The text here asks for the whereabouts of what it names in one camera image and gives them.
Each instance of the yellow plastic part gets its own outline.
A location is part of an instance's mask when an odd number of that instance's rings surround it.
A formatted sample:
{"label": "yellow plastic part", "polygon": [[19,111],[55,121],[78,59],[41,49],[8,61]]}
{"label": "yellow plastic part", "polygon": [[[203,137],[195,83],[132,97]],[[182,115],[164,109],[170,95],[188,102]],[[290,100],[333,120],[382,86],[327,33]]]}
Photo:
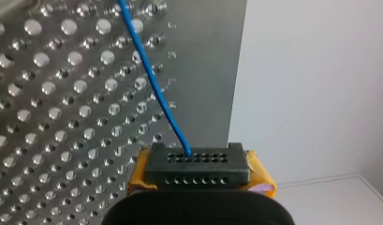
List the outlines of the yellow plastic part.
{"label": "yellow plastic part", "polygon": [[[158,189],[156,185],[147,185],[144,182],[144,170],[147,165],[149,155],[150,150],[141,150],[139,152],[138,162],[129,182],[128,190],[132,189],[134,186],[148,189]],[[241,189],[249,189],[258,185],[270,185],[273,189],[266,191],[266,194],[270,198],[275,197],[277,186],[268,171],[256,156],[255,151],[248,151],[246,153],[246,159],[250,169],[250,181],[247,186],[242,187]]]}

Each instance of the blue cable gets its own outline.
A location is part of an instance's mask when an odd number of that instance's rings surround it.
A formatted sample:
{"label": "blue cable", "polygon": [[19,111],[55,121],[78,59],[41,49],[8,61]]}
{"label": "blue cable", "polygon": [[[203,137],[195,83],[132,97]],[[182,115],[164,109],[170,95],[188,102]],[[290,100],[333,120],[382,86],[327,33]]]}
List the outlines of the blue cable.
{"label": "blue cable", "polygon": [[162,95],[161,89],[159,88],[158,82],[157,82],[155,75],[154,75],[154,72],[152,70],[150,61],[148,60],[147,54],[142,47],[139,36],[138,36],[138,34],[136,34],[135,28],[133,27],[132,18],[130,17],[130,13],[126,8],[126,2],[125,2],[125,0],[118,0],[118,2],[122,8],[122,16],[123,16],[124,22],[126,24],[127,30],[129,32],[130,36],[132,37],[133,43],[135,44],[135,47],[136,47],[136,50],[139,52],[141,62],[144,65],[145,71],[147,72],[148,79],[150,80],[150,84],[153,87],[156,99],[158,100],[159,105],[161,106],[164,114],[168,118],[168,121],[169,121],[171,127],[173,128],[174,132],[177,135],[177,138],[179,138],[180,143],[183,146],[185,154],[187,155],[188,158],[191,158],[191,149],[190,149],[190,146],[188,144],[188,141],[185,138],[182,131],[180,130],[179,126],[177,125],[176,120],[174,119],[173,115],[171,114],[170,109],[168,107],[168,104],[167,104],[164,96]]}

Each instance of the metal panel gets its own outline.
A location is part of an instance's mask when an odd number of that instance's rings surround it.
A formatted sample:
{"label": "metal panel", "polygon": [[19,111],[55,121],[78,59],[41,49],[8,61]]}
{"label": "metal panel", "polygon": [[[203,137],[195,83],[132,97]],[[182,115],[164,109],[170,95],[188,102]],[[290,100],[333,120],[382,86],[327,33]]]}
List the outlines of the metal panel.
{"label": "metal panel", "polygon": [[[137,150],[178,145],[114,3],[43,1],[0,26],[0,224],[99,224]],[[129,5],[191,145],[224,147],[245,1]]]}

